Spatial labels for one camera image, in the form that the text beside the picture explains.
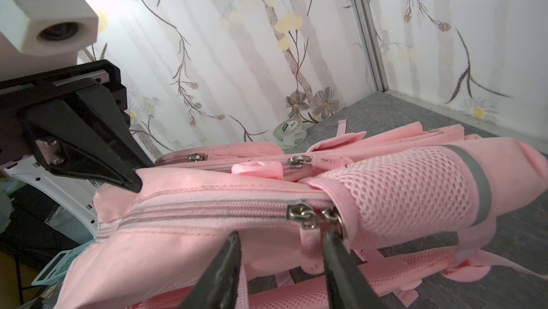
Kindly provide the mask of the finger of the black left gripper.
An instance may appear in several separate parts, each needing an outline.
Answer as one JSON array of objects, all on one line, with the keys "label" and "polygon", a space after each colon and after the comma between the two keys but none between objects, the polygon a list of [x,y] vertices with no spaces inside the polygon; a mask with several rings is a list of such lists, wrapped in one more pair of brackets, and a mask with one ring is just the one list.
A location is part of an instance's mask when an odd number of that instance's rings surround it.
[{"label": "finger of the black left gripper", "polygon": [[131,135],[111,92],[93,85],[23,113],[36,160],[55,176],[94,180],[138,193],[138,169],[153,163]]}]

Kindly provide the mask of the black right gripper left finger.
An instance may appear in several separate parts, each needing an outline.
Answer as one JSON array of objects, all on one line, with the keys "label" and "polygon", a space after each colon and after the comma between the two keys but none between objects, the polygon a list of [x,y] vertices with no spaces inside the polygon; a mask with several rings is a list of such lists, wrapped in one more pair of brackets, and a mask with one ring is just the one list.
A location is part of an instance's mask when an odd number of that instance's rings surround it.
[{"label": "black right gripper left finger", "polygon": [[241,259],[241,239],[238,232],[234,231],[178,308],[236,308]]}]

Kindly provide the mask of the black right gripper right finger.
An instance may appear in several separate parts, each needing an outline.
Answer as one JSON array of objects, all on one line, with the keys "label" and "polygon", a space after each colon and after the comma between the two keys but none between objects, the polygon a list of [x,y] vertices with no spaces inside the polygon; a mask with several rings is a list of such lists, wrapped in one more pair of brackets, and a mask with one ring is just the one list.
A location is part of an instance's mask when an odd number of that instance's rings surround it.
[{"label": "black right gripper right finger", "polygon": [[387,308],[348,253],[337,228],[325,234],[323,262],[329,308]]}]

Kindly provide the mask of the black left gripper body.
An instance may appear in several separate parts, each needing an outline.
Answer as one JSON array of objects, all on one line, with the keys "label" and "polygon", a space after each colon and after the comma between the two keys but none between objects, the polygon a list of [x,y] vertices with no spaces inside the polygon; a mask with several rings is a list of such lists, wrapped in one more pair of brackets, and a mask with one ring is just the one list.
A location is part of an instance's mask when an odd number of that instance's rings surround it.
[{"label": "black left gripper body", "polygon": [[23,110],[51,100],[72,99],[77,90],[98,84],[110,91],[120,112],[128,108],[120,69],[107,60],[1,82],[1,165],[33,153],[20,119]]}]

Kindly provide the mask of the pink student backpack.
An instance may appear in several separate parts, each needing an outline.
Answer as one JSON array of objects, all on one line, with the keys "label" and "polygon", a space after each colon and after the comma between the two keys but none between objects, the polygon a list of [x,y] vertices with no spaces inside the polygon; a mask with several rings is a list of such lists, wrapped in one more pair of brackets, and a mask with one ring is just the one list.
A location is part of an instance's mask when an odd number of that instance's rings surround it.
[{"label": "pink student backpack", "polygon": [[96,240],[71,264],[57,308],[178,308],[237,231],[236,308],[329,308],[323,241],[337,228],[380,298],[405,306],[422,280],[462,283],[522,267],[484,246],[499,216],[547,190],[547,158],[517,139],[412,123],[348,133],[301,154],[272,143],[170,153],[138,193],[94,196]]}]

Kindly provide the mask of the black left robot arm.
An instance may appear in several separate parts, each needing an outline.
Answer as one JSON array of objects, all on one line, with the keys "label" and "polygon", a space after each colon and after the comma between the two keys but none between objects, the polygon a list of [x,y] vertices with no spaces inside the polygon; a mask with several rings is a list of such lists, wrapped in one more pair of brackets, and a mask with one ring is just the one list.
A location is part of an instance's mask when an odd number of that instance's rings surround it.
[{"label": "black left robot arm", "polygon": [[136,193],[152,160],[130,131],[117,66],[93,61],[1,83],[1,170],[95,235],[101,184]]}]

